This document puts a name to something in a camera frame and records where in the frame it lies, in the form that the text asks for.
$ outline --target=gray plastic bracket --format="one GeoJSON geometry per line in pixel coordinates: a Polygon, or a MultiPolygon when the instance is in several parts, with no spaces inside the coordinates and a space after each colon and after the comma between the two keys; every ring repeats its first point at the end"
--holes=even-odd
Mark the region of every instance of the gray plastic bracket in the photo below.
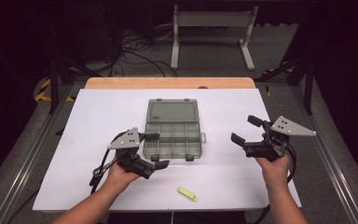
{"type": "Polygon", "coordinates": [[[134,127],[131,130],[128,130],[126,133],[121,135],[116,141],[112,142],[107,146],[107,149],[122,149],[122,148],[131,148],[138,147],[139,142],[139,134],[138,128],[134,127]]]}
{"type": "Polygon", "coordinates": [[[271,130],[277,133],[283,133],[286,135],[297,135],[297,136],[315,136],[316,132],[304,128],[303,126],[292,122],[290,119],[286,119],[283,116],[272,124],[271,130]]]}

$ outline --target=white paper sheet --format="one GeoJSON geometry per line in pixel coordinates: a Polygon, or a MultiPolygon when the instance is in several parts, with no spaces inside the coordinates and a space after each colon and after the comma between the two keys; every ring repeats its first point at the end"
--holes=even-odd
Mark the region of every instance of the white paper sheet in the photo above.
{"type": "MultiPolygon", "coordinates": [[[[248,210],[269,203],[261,168],[230,140],[231,133],[248,142],[262,140],[263,129],[247,122],[249,115],[269,120],[258,90],[81,90],[34,210],[69,210],[89,196],[91,172],[100,165],[107,145],[132,127],[144,132],[148,100],[156,98],[197,99],[200,128],[207,139],[202,156],[194,161],[171,160],[167,169],[150,179],[139,178],[111,210],[248,210]],[[199,201],[177,192],[179,187],[192,191],[199,201]]],[[[143,157],[142,149],[143,145],[138,153],[143,157]]],[[[294,184],[289,188],[300,205],[294,184]]]]}

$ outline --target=plastic organizer box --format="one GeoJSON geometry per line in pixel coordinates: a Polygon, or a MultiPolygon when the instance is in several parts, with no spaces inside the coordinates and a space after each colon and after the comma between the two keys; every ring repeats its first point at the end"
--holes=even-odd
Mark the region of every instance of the plastic organizer box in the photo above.
{"type": "Polygon", "coordinates": [[[144,156],[193,161],[202,154],[197,100],[149,100],[145,133],[159,133],[159,140],[144,143],[144,156]]]}

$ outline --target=yellow foam earplug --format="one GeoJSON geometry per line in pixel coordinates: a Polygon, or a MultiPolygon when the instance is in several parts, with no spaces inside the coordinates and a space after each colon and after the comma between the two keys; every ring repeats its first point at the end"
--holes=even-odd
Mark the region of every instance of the yellow foam earplug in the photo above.
{"type": "Polygon", "coordinates": [[[183,195],[185,195],[187,198],[193,200],[193,202],[195,203],[199,201],[199,198],[197,198],[196,195],[194,195],[192,192],[188,191],[187,189],[179,188],[178,191],[183,195]]]}

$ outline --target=human hand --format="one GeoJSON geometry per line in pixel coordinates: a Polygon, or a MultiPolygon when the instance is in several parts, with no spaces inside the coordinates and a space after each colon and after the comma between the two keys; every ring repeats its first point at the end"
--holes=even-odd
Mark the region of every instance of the human hand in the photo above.
{"type": "Polygon", "coordinates": [[[102,188],[112,190],[116,193],[123,192],[130,182],[139,178],[139,175],[127,173],[116,162],[110,167],[108,176],[102,188]]]}
{"type": "Polygon", "coordinates": [[[268,191],[287,189],[287,173],[290,158],[284,155],[276,161],[268,161],[266,158],[255,158],[263,170],[264,181],[268,191]]]}

